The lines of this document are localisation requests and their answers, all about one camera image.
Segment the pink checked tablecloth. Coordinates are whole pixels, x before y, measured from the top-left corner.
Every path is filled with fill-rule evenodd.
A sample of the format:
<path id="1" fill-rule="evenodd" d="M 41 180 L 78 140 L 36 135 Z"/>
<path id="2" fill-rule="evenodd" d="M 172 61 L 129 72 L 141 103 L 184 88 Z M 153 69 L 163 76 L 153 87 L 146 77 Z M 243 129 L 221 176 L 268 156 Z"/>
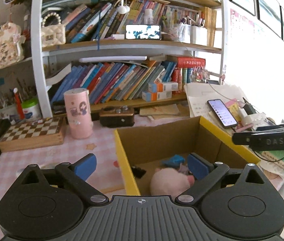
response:
<path id="1" fill-rule="evenodd" d="M 125 195 L 87 178 L 96 156 L 27 166 L 0 195 L 0 240 L 280 240 L 284 200 L 243 147 L 203 117 L 115 131 Z M 165 158 L 182 154 L 194 184 L 152 194 Z"/>

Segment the wooden board pieces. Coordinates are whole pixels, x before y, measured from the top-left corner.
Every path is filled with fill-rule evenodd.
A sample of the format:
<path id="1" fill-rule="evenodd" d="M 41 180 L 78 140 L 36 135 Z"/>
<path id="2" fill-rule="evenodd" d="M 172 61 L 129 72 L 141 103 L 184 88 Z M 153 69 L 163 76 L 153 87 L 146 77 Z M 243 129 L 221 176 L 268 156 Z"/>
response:
<path id="1" fill-rule="evenodd" d="M 159 120 L 175 117 L 188 117 L 189 107 L 182 104 L 170 104 L 163 106 L 141 108 L 140 116 L 149 118 L 150 120 Z"/>

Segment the green lid jar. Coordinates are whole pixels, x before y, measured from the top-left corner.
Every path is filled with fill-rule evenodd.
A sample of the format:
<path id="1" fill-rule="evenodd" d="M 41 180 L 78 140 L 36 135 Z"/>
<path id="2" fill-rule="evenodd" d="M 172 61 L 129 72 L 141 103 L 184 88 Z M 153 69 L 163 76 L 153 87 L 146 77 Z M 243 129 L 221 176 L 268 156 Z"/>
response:
<path id="1" fill-rule="evenodd" d="M 37 97 L 24 101 L 21 106 L 26 120 L 35 121 L 41 119 L 42 115 Z"/>

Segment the wooden chess board box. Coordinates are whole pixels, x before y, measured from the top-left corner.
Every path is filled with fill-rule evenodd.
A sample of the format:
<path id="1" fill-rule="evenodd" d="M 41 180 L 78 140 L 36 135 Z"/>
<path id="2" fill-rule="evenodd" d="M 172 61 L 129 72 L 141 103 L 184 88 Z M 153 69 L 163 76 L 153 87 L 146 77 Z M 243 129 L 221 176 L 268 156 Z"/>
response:
<path id="1" fill-rule="evenodd" d="M 12 125 L 0 138 L 0 149 L 2 152 L 10 152 L 62 145 L 65 131 L 64 117 Z"/>

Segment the black smartphone on table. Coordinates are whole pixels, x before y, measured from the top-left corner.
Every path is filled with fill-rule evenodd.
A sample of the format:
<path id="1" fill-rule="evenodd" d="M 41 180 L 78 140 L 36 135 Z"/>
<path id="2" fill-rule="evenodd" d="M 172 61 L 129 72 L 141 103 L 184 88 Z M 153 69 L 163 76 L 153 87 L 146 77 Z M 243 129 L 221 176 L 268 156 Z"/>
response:
<path id="1" fill-rule="evenodd" d="M 207 104 L 217 116 L 223 128 L 235 128 L 238 125 L 237 120 L 221 99 L 208 100 Z"/>

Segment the pink plush paw toy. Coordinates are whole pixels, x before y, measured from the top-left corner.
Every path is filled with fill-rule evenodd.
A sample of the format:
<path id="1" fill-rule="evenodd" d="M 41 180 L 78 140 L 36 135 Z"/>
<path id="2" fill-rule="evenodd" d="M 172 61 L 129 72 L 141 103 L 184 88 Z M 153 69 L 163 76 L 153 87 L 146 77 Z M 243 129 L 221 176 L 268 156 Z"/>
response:
<path id="1" fill-rule="evenodd" d="M 150 194 L 169 195 L 175 199 L 195 183 L 193 175 L 179 173 L 176 169 L 167 167 L 156 169 L 150 181 Z"/>

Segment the white bookshelf frame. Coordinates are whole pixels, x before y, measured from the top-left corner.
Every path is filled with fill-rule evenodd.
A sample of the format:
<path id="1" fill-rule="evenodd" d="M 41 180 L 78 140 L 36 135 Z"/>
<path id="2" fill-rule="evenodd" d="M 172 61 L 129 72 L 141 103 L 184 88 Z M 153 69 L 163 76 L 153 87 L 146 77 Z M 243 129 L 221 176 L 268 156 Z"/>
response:
<path id="1" fill-rule="evenodd" d="M 32 0 L 30 41 L 35 85 L 43 117 L 65 112 L 65 103 L 51 106 L 55 92 L 53 78 L 68 64 L 88 65 L 95 62 L 129 61 L 147 65 L 149 62 L 171 61 L 178 57 L 206 60 L 205 68 L 177 67 L 179 90 L 170 99 L 154 101 L 154 105 L 186 100 L 184 86 L 212 78 L 220 83 L 223 72 L 210 72 L 208 65 L 223 47 L 215 37 L 223 33 L 216 26 L 217 13 L 222 12 L 219 0 Z M 56 12 L 65 25 L 66 44 L 42 47 L 41 22 Z M 161 40 L 127 40 L 126 25 L 160 25 Z M 190 42 L 191 26 L 207 29 L 207 46 Z M 90 104 L 98 113 L 110 106 L 133 108 L 148 106 L 142 98 Z"/>

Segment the orange white box lower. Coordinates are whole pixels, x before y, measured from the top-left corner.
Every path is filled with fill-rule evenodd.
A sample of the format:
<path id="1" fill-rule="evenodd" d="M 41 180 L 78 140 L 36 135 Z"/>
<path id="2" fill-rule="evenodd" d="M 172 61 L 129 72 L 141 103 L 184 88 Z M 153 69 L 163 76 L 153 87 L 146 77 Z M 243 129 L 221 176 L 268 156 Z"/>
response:
<path id="1" fill-rule="evenodd" d="M 166 100 L 166 99 L 170 99 L 171 97 L 172 97 L 171 91 L 163 91 L 163 92 L 157 92 L 157 93 L 151 93 L 149 91 L 142 92 L 142 99 L 146 102 Z"/>

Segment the red bottle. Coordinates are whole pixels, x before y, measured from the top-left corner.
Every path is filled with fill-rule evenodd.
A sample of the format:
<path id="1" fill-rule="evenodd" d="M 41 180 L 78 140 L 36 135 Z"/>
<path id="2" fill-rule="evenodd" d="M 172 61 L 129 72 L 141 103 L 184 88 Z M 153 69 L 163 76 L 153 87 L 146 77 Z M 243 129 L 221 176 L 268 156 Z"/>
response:
<path id="1" fill-rule="evenodd" d="M 20 94 L 18 92 L 18 89 L 14 88 L 13 89 L 13 93 L 14 93 L 14 97 L 15 97 L 15 101 L 16 101 L 16 109 L 17 109 L 17 112 L 19 114 L 19 117 L 20 117 L 21 120 L 24 120 L 25 116 L 24 116 L 24 112 L 23 112 L 21 99 L 20 99 Z"/>

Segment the green thick book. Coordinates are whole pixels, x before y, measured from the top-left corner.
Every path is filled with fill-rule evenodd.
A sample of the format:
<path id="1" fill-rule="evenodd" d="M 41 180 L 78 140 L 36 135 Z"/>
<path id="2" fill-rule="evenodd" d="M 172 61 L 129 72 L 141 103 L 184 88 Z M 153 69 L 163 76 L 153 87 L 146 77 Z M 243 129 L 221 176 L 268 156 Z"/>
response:
<path id="1" fill-rule="evenodd" d="M 284 150 L 280 151 L 254 151 L 254 153 L 262 160 L 275 163 L 284 170 Z"/>

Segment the white pen holder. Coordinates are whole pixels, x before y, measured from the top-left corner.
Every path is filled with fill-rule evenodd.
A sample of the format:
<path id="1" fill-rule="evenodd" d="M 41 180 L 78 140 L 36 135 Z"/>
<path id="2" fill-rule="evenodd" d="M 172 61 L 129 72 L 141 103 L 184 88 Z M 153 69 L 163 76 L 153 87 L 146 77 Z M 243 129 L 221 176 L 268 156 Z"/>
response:
<path id="1" fill-rule="evenodd" d="M 204 27 L 191 26 L 190 42 L 192 44 L 207 46 L 207 29 Z"/>

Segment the orange white box upper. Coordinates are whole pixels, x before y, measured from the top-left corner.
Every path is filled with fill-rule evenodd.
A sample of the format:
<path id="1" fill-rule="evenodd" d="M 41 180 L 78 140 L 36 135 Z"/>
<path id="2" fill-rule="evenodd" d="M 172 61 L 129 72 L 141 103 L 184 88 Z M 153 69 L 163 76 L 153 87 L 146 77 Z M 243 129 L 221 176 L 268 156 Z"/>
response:
<path id="1" fill-rule="evenodd" d="M 160 93 L 164 91 L 178 91 L 178 83 L 177 82 L 149 83 L 148 90 L 150 93 Z"/>

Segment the white quilted handbag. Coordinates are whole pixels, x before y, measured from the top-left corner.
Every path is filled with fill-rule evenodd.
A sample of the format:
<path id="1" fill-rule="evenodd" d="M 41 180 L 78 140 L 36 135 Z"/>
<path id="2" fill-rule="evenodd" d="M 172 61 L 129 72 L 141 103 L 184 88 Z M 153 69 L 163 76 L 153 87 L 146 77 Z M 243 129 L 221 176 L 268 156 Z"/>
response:
<path id="1" fill-rule="evenodd" d="M 48 18 L 54 17 L 58 21 L 57 25 L 46 26 Z M 66 44 L 65 25 L 62 24 L 61 17 L 56 12 L 47 14 L 41 22 L 41 42 L 42 47 Z"/>

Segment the blue cloth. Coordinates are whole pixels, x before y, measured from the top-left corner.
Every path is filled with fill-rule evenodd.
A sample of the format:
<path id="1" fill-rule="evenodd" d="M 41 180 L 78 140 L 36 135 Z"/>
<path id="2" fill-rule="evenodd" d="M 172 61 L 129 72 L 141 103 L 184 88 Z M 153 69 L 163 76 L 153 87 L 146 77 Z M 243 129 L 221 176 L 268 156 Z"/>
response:
<path id="1" fill-rule="evenodd" d="M 174 169 L 178 169 L 180 167 L 181 164 L 184 164 L 185 162 L 185 158 L 175 154 L 173 157 L 163 160 L 162 161 L 162 165 L 166 166 L 166 167 L 171 167 Z"/>

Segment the black binder clip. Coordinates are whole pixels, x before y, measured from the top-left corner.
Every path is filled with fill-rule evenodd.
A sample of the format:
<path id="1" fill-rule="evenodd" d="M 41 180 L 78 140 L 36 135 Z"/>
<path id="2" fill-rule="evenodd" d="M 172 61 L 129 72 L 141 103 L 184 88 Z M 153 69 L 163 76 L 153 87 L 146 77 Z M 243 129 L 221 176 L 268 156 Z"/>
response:
<path id="1" fill-rule="evenodd" d="M 135 178 L 141 179 L 146 174 L 146 170 L 140 167 L 132 165 L 130 168 Z"/>

